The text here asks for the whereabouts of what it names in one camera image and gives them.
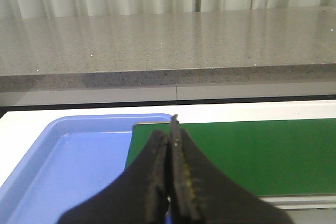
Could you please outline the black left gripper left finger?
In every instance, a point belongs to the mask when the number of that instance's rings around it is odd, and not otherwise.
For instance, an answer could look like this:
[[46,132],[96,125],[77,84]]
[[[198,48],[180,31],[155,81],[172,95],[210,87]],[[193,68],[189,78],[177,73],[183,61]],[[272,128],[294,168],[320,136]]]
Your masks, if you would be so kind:
[[67,210],[58,223],[165,223],[168,136],[152,131],[144,148],[104,190]]

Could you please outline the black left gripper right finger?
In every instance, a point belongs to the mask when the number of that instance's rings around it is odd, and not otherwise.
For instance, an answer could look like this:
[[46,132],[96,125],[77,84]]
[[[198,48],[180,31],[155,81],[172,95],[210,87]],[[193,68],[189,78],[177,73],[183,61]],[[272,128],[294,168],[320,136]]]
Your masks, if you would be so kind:
[[172,223],[293,223],[284,210],[221,172],[176,115],[170,122],[169,152]]

